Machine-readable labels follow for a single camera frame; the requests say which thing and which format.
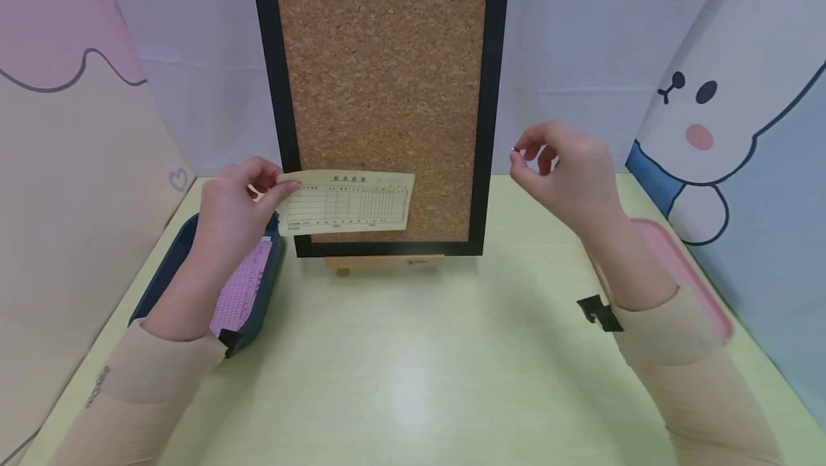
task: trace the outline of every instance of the beige sleeve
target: beige sleeve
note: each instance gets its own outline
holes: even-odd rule
[[[614,307],[625,361],[651,394],[680,466],[783,465],[766,416],[689,287],[645,312]]]
[[[54,466],[155,465],[201,379],[227,351],[212,334],[191,342],[158,339],[141,321],[109,356]]]

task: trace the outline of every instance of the light green table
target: light green table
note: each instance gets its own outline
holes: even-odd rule
[[[629,174],[626,211],[663,222]],[[43,465],[179,227],[146,260],[23,465]],[[163,465],[668,466],[663,423],[613,339],[576,300],[599,292],[580,243],[506,176],[490,188],[485,255],[436,274],[336,277],[292,248],[259,339],[206,379]],[[826,437],[739,325],[728,344],[792,466]]]

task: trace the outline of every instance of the receipt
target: receipt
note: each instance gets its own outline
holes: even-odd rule
[[[284,173],[278,183],[300,188],[278,207],[284,236],[387,232],[407,228],[415,175],[365,171]]]

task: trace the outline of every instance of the heart drawing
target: heart drawing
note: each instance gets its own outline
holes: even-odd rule
[[[186,175],[186,171],[184,167],[178,169],[178,171],[172,171],[169,173],[169,184],[172,185],[172,188],[178,190],[179,192],[186,192],[186,182],[189,180],[188,175]]]

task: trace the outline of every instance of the dark blue tray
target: dark blue tray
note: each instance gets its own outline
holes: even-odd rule
[[[195,214],[181,227],[181,231],[178,232],[178,236],[175,237],[174,242],[161,261],[156,274],[152,277],[150,285],[148,285],[146,291],[143,292],[143,297],[141,301],[138,302],[138,306],[135,307],[135,312],[132,312],[132,316],[129,318],[129,324],[132,324],[132,321],[135,319],[145,318],[150,313],[150,310],[152,310],[152,307],[154,307],[154,304],[158,302],[161,294],[166,290],[169,282],[172,281],[175,272],[178,272],[186,256],[189,255],[189,250],[192,248],[192,240],[195,238],[197,225],[198,216]],[[267,264],[263,269],[261,285],[255,294],[255,301],[253,302],[250,317],[246,319],[244,325],[241,326],[238,331],[221,330],[221,335],[218,335],[218,339],[227,347],[227,358],[232,357],[241,350],[241,348],[248,346],[261,331],[263,316],[267,313],[267,306],[270,304],[275,281],[284,261],[287,243],[282,237],[278,236],[277,213],[273,214],[263,234],[272,239],[272,246],[270,248],[270,255],[267,256]]]

